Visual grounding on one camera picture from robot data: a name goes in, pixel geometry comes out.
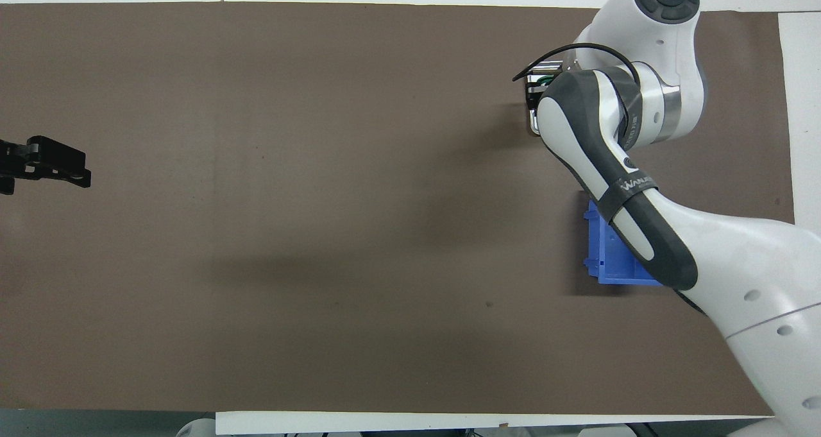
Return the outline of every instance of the logo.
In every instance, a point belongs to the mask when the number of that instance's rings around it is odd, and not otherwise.
[[[619,185],[624,191],[628,191],[629,189],[635,188],[636,186],[645,184],[647,182],[651,182],[649,176],[642,177],[640,179],[633,179],[633,180],[625,180],[624,185]]]

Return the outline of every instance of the black strap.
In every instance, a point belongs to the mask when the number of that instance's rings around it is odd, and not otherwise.
[[[613,182],[598,201],[598,213],[610,224],[616,217],[616,212],[634,195],[645,189],[657,189],[658,185],[646,172],[639,170],[624,174]]]
[[[692,302],[692,300],[690,300],[689,297],[685,296],[684,294],[681,293],[681,291],[678,291],[677,289],[675,289],[674,291],[675,291],[675,294],[678,294],[678,296],[681,297],[681,299],[683,299],[684,302],[687,303],[687,305],[689,305],[690,307],[696,309],[696,311],[698,311],[698,313],[700,313],[701,315],[706,315],[706,313],[704,313],[704,311],[702,311],[701,307],[698,307],[697,305],[695,305],[695,302]]]

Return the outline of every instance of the blue plastic bin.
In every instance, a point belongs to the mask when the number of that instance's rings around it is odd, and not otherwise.
[[[584,265],[590,276],[598,277],[598,282],[603,285],[661,285],[633,257],[616,230],[605,223],[592,201],[584,218],[588,221],[589,236],[588,258],[584,259]]]

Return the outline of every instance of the brown table surface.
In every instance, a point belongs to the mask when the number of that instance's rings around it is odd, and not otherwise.
[[[593,10],[0,6],[3,139],[91,189],[0,212],[0,407],[765,414],[666,288],[588,277],[584,198],[510,77]],[[707,13],[669,197],[792,220],[774,13]]]

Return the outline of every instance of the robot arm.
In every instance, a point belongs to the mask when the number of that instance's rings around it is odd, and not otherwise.
[[[817,436],[821,238],[778,221],[680,206],[625,152],[630,141],[686,135],[704,106],[693,48],[698,0],[654,1],[610,0],[579,38],[629,57],[639,84],[610,56],[578,50],[537,104],[540,136],[646,270],[724,335],[776,415],[744,435]]]

